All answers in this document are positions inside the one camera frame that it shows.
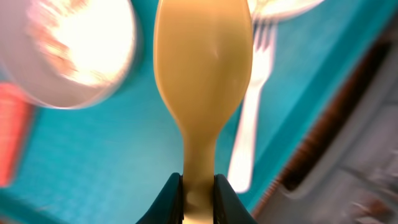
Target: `teal surface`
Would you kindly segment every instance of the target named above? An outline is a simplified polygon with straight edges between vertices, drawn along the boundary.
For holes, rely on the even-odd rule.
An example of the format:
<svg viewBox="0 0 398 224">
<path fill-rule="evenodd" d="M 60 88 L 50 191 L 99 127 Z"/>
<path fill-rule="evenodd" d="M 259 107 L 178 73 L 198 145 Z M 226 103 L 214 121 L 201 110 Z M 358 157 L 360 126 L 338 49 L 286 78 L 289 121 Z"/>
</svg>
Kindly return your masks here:
<svg viewBox="0 0 398 224">
<path fill-rule="evenodd" d="M 182 139 L 154 80 L 157 1 L 132 3 L 144 35 L 141 62 L 99 105 L 36 111 L 17 179 L 0 190 L 0 212 L 29 223 L 135 223 L 170 174 L 182 171 Z M 252 188 L 239 196 L 249 210 L 397 4 L 326 0 L 280 24 L 274 72 L 262 93 Z M 238 117 L 239 110 L 220 134 L 216 173 L 227 173 Z"/>
</svg>

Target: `tray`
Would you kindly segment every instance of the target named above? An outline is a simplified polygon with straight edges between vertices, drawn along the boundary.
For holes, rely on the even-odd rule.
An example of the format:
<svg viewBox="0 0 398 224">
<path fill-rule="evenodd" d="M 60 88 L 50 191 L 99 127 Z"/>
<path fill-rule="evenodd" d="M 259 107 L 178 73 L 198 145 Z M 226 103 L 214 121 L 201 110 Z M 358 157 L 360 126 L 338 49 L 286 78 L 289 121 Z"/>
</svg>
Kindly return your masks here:
<svg viewBox="0 0 398 224">
<path fill-rule="evenodd" d="M 97 106 L 37 110 L 17 179 L 0 190 L 0 213 L 40 224 L 135 223 L 169 175 L 182 171 L 182 138 L 154 79 L 157 1 L 132 3 L 144 35 L 142 61 Z M 280 23 L 274 72 L 262 92 L 252 187 L 239 196 L 248 210 L 397 5 L 326 0 Z M 238 118 L 239 110 L 220 134 L 216 173 L 227 173 Z"/>
</svg>

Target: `fork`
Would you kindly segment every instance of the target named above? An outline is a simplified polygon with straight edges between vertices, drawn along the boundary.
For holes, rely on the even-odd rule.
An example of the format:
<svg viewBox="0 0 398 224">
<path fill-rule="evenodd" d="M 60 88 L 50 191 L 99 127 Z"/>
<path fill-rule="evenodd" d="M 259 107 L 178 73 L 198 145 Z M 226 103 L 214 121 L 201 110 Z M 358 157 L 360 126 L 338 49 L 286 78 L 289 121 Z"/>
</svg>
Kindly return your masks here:
<svg viewBox="0 0 398 224">
<path fill-rule="evenodd" d="M 237 193 L 247 192 L 251 185 L 261 90 L 274 64 L 277 21 L 259 19 L 254 25 L 257 29 L 254 31 L 251 78 L 228 170 L 228 181 Z"/>
</svg>

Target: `red object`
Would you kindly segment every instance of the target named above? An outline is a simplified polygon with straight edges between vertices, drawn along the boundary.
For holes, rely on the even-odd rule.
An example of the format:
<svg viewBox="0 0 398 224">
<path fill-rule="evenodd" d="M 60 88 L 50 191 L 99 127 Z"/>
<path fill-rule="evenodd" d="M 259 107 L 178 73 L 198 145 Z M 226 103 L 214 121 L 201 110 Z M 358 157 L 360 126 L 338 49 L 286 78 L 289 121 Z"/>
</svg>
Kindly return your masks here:
<svg viewBox="0 0 398 224">
<path fill-rule="evenodd" d="M 0 187 L 14 177 L 32 109 L 18 87 L 0 83 Z"/>
</svg>

